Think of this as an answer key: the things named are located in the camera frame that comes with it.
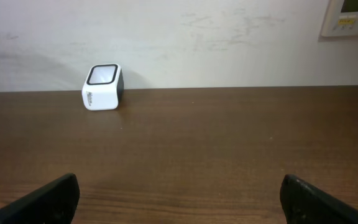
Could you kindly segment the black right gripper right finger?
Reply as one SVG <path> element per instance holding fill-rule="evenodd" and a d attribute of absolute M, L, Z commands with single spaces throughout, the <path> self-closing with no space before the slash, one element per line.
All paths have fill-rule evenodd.
<path fill-rule="evenodd" d="M 288 224 L 358 224 L 358 210 L 295 175 L 285 175 L 280 203 Z"/>

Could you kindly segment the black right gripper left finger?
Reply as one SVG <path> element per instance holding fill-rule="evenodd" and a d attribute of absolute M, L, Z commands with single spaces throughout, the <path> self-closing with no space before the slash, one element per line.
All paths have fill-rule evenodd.
<path fill-rule="evenodd" d="M 65 174 L 0 208 L 0 224 L 70 224 L 80 198 L 75 174 Z"/>

